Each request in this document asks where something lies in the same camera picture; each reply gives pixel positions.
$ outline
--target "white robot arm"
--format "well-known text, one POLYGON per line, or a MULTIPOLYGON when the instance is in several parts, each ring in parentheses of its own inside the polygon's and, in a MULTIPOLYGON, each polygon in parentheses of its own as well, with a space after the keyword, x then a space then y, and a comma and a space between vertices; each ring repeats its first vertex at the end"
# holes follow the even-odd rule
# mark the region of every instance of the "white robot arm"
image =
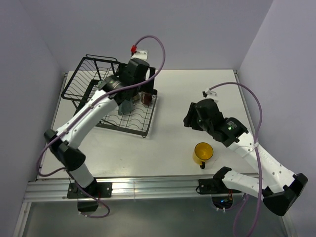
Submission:
POLYGON ((107 113, 124 100, 129 100, 135 96, 141 87, 123 90, 111 96, 105 95, 110 91, 145 81, 148 69, 149 64, 146 61, 133 57, 122 71, 102 81, 92 98, 73 118, 56 131, 49 129, 44 134, 48 143, 57 139, 49 147, 51 152, 63 163, 80 187, 91 196, 98 192, 97 182, 85 165, 85 155, 78 150, 78 147, 88 132, 107 113))
MULTIPOLYGON (((214 140, 236 152, 258 172, 255 146, 262 168, 262 197, 265 206, 276 215, 283 216, 301 194, 307 183, 304 174, 295 174, 272 157, 236 118, 224 118, 213 99, 191 103, 184 126, 206 131, 214 140)), ((259 179, 249 177, 228 167, 221 168, 214 176, 212 185, 200 187, 201 194, 217 190, 238 190, 258 197, 259 179)))

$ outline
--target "black wire dish rack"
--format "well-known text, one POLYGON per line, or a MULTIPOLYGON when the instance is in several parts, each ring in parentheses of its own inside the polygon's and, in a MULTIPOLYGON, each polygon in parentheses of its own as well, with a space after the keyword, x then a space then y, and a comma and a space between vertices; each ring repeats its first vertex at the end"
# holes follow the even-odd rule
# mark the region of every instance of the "black wire dish rack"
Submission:
MULTIPOLYGON (((76 114, 91 99, 104 78, 115 75, 125 66, 125 63, 120 63, 116 58, 86 54, 72 74, 61 97, 72 101, 76 114)), ((146 79, 154 75, 155 71, 155 68, 150 67, 146 79)), ((135 100, 130 113, 119 115, 117 107, 105 115, 96 126, 146 137, 157 101, 157 90, 153 87, 154 81, 141 88, 141 91, 152 94, 149 106, 143 104, 141 99, 135 100)))

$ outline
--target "white table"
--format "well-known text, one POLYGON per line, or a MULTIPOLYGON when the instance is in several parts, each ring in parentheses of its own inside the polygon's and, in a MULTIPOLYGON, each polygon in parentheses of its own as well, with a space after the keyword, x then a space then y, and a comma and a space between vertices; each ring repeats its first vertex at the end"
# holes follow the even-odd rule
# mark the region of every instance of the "white table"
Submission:
MULTIPOLYGON (((86 165, 95 177, 145 177, 215 174, 228 166, 240 173, 255 171, 237 154, 212 139, 206 132, 183 126, 183 118, 191 102, 202 100, 202 91, 213 85, 236 81, 232 70, 163 70, 155 79, 158 90, 153 120, 146 138, 95 127, 79 149, 86 155, 86 165), (207 142, 214 156, 200 169, 192 153, 199 142, 207 142)), ((235 117, 250 129, 239 89, 226 85, 216 89, 219 109, 225 117, 235 117)), ((53 124, 57 129, 74 114, 69 100, 61 99, 53 124)), ((42 173, 51 172, 62 164, 50 151, 45 154, 42 173)), ((67 178, 58 172, 50 178, 67 178)))

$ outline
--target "white wall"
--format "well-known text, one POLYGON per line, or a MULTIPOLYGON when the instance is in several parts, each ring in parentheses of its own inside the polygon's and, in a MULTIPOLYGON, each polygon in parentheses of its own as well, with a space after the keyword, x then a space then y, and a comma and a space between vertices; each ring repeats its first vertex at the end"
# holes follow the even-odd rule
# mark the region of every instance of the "white wall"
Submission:
POLYGON ((0 233, 12 236, 44 146, 61 71, 18 0, 0 3, 0 233))
MULTIPOLYGON (((239 68, 273 0, 21 0, 64 71, 86 53, 127 61, 157 35, 165 69, 239 68)), ((149 63, 160 65, 153 40, 149 63)))
MULTIPOLYGON (((316 233, 316 1, 275 0, 239 71, 263 107, 260 142, 309 179, 290 209, 301 237, 316 233)), ((256 103, 247 95, 254 122, 256 103)))

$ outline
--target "mug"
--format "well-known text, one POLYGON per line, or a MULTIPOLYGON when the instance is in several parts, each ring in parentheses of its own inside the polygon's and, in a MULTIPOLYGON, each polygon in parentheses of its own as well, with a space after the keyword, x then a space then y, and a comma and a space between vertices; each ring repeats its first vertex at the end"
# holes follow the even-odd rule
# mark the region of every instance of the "mug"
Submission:
POLYGON ((213 148, 206 142, 201 142, 196 145, 193 152, 193 160, 201 169, 205 168, 205 162, 212 158, 214 154, 213 148))

